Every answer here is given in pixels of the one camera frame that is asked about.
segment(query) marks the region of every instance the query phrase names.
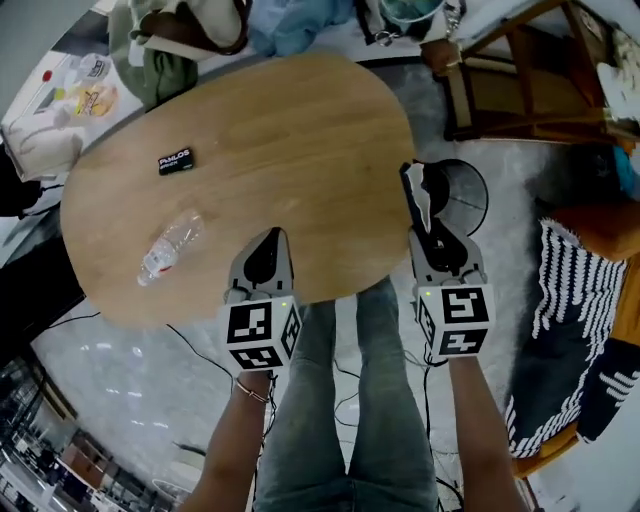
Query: black cable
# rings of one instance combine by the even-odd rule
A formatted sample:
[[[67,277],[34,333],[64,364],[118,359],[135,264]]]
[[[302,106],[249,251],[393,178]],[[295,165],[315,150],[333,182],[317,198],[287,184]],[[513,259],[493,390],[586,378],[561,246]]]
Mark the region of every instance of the black cable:
[[[69,322],[73,322],[75,320],[84,320],[85,318],[95,318],[99,314],[100,314],[100,311],[98,311],[97,313],[94,313],[93,315],[74,316],[73,318],[67,318],[66,320],[63,320],[62,322],[58,322],[57,324],[50,325],[49,327],[44,329],[44,331],[48,331],[49,329],[53,329],[54,327],[58,327],[60,325],[68,324]]]
[[[340,368],[340,366],[338,365],[338,361],[334,358],[333,360],[333,364],[336,365],[336,369],[340,372],[340,373],[344,373],[345,375],[350,375],[351,377],[355,377],[356,379],[360,380],[360,375],[358,375],[357,373],[353,373],[350,372],[349,370],[343,370],[342,368]],[[342,421],[340,418],[338,418],[338,408],[345,402],[351,400],[352,398],[355,398],[358,396],[358,394],[360,393],[360,391],[356,391],[353,395],[347,397],[347,398],[343,398],[342,400],[340,400],[338,402],[338,404],[336,405],[335,409],[333,410],[333,417],[336,419],[336,421],[338,423],[340,423],[340,425],[344,426],[344,427],[352,427],[352,428],[358,428],[358,425],[354,425],[352,423],[345,423],[344,421]]]
[[[436,477],[436,482],[444,485],[447,489],[449,489],[453,494],[456,495],[456,498],[458,498],[458,502],[460,503],[460,509],[464,510],[464,498],[462,497],[462,494],[460,494],[460,491],[458,491],[458,489],[456,489],[453,485],[451,485],[448,482],[445,482],[442,478],[438,478]]]
[[[269,417],[269,424],[267,425],[267,429],[264,431],[264,434],[262,435],[262,442],[260,443],[260,448],[261,448],[260,454],[258,455],[258,459],[256,460],[256,469],[253,472],[254,483],[253,483],[253,500],[252,500],[253,505],[251,507],[252,512],[255,510],[256,492],[258,490],[258,463],[260,462],[260,458],[264,453],[264,443],[267,439],[267,436],[271,432],[271,429],[273,428],[273,424],[276,420],[276,412],[278,411],[278,406],[276,405],[276,401],[275,401],[276,381],[278,380],[278,377],[277,375],[273,375],[273,372],[271,370],[269,370],[267,375],[269,377],[269,380],[271,381],[271,386],[269,387],[269,394],[267,395],[267,398],[269,400],[269,405],[271,406],[271,416]]]
[[[42,215],[43,213],[50,212],[51,210],[59,207],[60,207],[60,203],[56,203],[53,206],[49,206],[49,208],[45,208],[44,210],[40,210],[38,212],[23,213],[22,216],[18,216],[18,218],[22,219],[24,217],[36,217],[38,215]]]
[[[424,408],[425,408],[425,417],[426,417],[425,433],[426,433],[427,439],[429,440],[429,449],[431,450],[431,455],[433,456],[433,448],[431,447],[431,413],[429,411],[429,398],[427,396],[427,377],[429,375],[429,370],[431,370],[431,368],[438,368],[440,366],[444,366],[449,362],[449,360],[445,359],[444,361],[434,363],[433,358],[431,357],[431,354],[427,355],[427,342],[425,342],[424,344],[424,354],[422,356],[422,360],[427,365],[427,367],[424,370],[424,378],[422,380],[422,389],[424,390]],[[445,482],[439,477],[436,477],[436,482],[444,485],[445,487],[453,491],[453,493],[456,495],[456,498],[458,499],[458,502],[460,504],[460,509],[464,511],[464,499],[462,498],[462,494],[460,494],[460,492],[451,484],[449,484],[448,482]],[[439,497],[438,497],[438,508],[440,508],[441,510],[444,510],[444,506],[442,505],[442,501],[440,500]]]
[[[227,370],[224,366],[216,363],[213,359],[209,359],[206,356],[203,356],[200,352],[198,352],[195,348],[193,348],[193,345],[191,343],[189,343],[189,340],[187,340],[187,338],[185,338],[180,332],[178,332],[178,330],[173,327],[173,325],[171,324],[166,324],[166,326],[171,329],[173,332],[175,332],[178,336],[180,336],[182,338],[182,340],[189,345],[189,348],[193,351],[193,353],[195,355],[197,355],[198,357],[204,359],[205,361],[210,362],[211,364],[217,366],[218,368],[220,368],[224,373],[226,373],[229,376],[229,379],[231,379],[231,390],[229,392],[229,395],[231,395],[231,393],[233,393],[233,385],[235,384],[235,380],[233,379],[233,375],[231,375],[231,373],[229,372],[229,370]]]
[[[352,377],[355,377],[356,379],[360,380],[360,375],[358,375],[357,373],[353,373],[353,372],[350,372],[349,370],[343,370],[342,368],[340,368],[338,366],[338,361],[336,359],[333,360],[333,363],[336,365],[336,369],[340,373],[346,373],[347,375],[351,375]]]
[[[333,416],[335,417],[336,421],[338,423],[340,423],[340,425],[343,425],[345,427],[353,427],[353,428],[358,428],[358,425],[353,425],[351,423],[345,423],[344,421],[342,421],[340,418],[338,418],[338,408],[345,402],[351,400],[352,398],[355,398],[358,396],[358,391],[356,391],[353,395],[348,396],[347,398],[343,398],[342,400],[340,400],[338,402],[338,404],[336,405],[335,409],[333,410]]]

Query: oval table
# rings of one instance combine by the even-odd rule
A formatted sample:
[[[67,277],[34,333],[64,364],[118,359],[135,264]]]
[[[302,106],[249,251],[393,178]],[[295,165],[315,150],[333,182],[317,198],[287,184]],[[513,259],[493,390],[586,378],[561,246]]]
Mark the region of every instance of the oval table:
[[[192,170],[158,173],[189,147]],[[262,231],[287,232],[303,303],[373,285],[402,260],[410,224],[399,169],[414,156],[405,113],[345,58],[272,60],[197,87],[84,155],[61,224],[78,281],[114,323],[153,327],[215,317],[231,261]],[[195,208],[199,243],[150,286],[142,258]]]

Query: plastic water bottle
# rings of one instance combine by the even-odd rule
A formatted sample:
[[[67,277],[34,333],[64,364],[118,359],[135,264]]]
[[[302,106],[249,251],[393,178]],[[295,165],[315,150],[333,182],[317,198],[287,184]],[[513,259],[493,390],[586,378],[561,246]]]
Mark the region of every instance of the plastic water bottle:
[[[203,230],[204,222],[195,210],[187,210],[175,219],[143,258],[138,284],[147,286],[171,270],[180,254]]]

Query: wrist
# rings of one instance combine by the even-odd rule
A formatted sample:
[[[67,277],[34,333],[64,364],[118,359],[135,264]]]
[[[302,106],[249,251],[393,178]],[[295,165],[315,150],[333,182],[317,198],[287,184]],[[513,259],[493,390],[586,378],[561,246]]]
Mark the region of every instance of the wrist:
[[[267,372],[242,372],[238,375],[238,382],[262,398],[267,398],[269,395],[271,381]]]

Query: striped cushion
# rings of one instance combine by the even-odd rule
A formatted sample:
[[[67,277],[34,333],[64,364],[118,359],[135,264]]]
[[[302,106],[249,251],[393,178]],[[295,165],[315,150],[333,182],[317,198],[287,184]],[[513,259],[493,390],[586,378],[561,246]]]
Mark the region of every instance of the striped cushion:
[[[586,251],[555,221],[541,225],[543,298],[515,363],[505,415],[517,458],[536,454],[579,416],[585,380],[613,328],[627,266]]]

